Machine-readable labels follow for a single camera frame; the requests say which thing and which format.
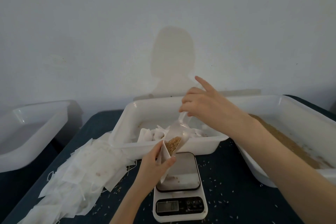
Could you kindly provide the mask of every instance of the scale platform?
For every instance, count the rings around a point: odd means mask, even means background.
[[[194,154],[176,154],[164,182],[154,188],[153,215],[158,222],[203,220],[208,213]]]

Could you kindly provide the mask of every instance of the hand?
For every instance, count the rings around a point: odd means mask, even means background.
[[[139,172],[133,183],[133,187],[141,193],[143,198],[156,186],[166,170],[176,162],[176,157],[173,156],[162,164],[156,163],[155,159],[160,153],[162,144],[163,141],[159,141],[154,148],[142,158]]]
[[[254,119],[218,93],[208,82],[196,76],[204,90],[191,88],[182,99],[179,112],[188,112],[211,128],[233,139],[246,137]]]

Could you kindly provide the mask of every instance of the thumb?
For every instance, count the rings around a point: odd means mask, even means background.
[[[163,162],[160,166],[163,173],[165,173],[167,171],[167,169],[170,168],[175,162],[176,162],[176,157],[175,156],[172,156],[172,157],[168,158],[165,162]]]

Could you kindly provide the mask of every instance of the person's right hand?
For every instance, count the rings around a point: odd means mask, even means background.
[[[204,90],[191,88],[182,99],[179,112],[188,112],[209,127],[238,139],[246,137],[254,119],[227,100],[204,79],[196,76]]]

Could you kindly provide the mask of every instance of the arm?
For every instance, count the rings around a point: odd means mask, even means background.
[[[161,146],[162,141],[158,142],[154,148],[142,158],[136,179],[119,205],[110,224],[133,223],[142,201],[156,186],[166,170],[175,163],[175,157],[169,158],[163,164],[156,163],[155,159],[160,153]]]
[[[273,137],[257,120],[200,77],[180,112],[189,112],[240,144],[277,185],[305,223],[336,223],[336,187]]]

